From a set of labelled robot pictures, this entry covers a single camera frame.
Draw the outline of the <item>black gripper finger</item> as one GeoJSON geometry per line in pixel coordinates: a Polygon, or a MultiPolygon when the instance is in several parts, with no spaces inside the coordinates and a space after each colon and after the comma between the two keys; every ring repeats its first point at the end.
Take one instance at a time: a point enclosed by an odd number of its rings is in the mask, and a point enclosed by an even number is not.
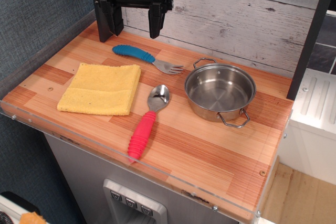
{"type": "Polygon", "coordinates": [[[163,3],[154,2],[150,5],[149,17],[149,32],[151,38],[156,38],[160,35],[160,30],[163,28],[166,7],[163,3]]]}
{"type": "Polygon", "coordinates": [[[122,10],[109,0],[94,0],[99,36],[118,36],[123,30],[122,10]]]}

